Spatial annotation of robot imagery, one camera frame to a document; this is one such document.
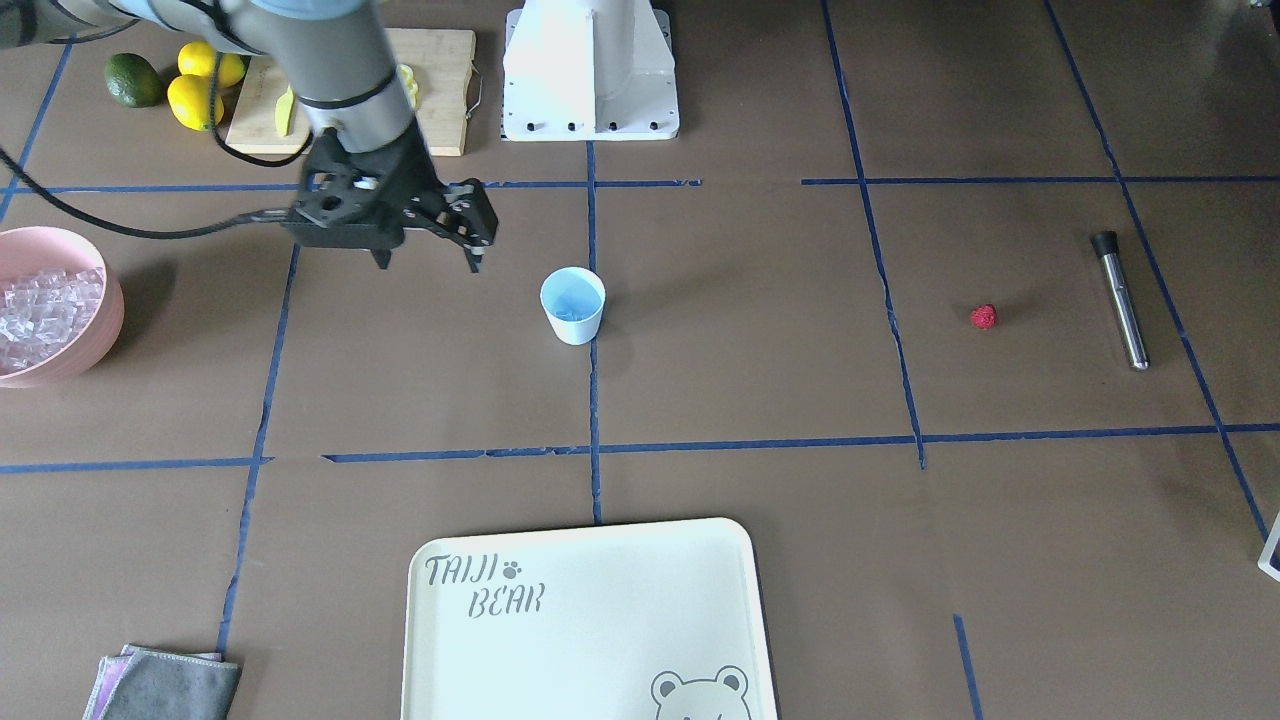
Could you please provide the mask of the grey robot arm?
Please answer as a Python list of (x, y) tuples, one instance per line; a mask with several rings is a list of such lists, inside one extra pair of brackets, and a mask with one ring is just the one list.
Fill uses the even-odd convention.
[(278, 224), (303, 247), (364, 250), (380, 268), (408, 229), (458, 246), (477, 272), (499, 222), (479, 179), (443, 183), (372, 1), (5, 1), (3, 47), (148, 20), (284, 70), (312, 141), (294, 201), (156, 240)]

